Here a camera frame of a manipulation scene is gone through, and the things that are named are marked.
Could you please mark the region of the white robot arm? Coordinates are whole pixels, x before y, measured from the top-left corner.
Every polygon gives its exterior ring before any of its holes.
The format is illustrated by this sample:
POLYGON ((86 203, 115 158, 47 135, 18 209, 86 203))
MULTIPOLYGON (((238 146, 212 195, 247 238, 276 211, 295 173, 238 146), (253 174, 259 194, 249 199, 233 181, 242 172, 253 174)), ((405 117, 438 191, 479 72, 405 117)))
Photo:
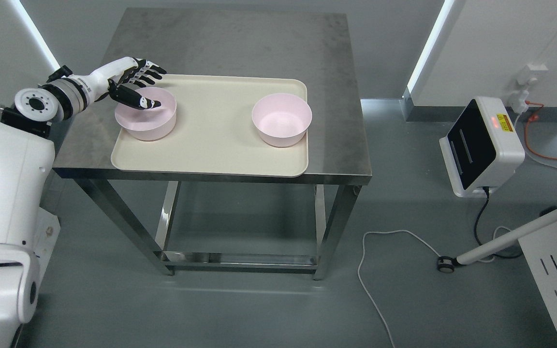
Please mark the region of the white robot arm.
POLYGON ((63 66, 46 84, 17 92, 0 106, 0 348, 13 346, 37 309, 48 259, 35 253, 39 204, 55 160, 51 121, 83 112, 107 94, 98 72, 74 75, 63 66))

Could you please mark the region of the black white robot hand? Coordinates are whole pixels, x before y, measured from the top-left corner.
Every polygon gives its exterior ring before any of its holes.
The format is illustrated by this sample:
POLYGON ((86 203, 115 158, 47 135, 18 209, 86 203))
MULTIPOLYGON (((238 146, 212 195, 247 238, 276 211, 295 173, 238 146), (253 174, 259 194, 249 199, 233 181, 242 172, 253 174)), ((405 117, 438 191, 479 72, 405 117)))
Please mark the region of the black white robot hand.
POLYGON ((161 101, 143 97, 139 92, 128 87, 148 87, 163 79, 166 70, 152 61, 142 58, 123 57, 103 65, 91 74, 97 77, 96 99, 101 101, 110 97, 121 105, 137 110, 159 108, 161 101))

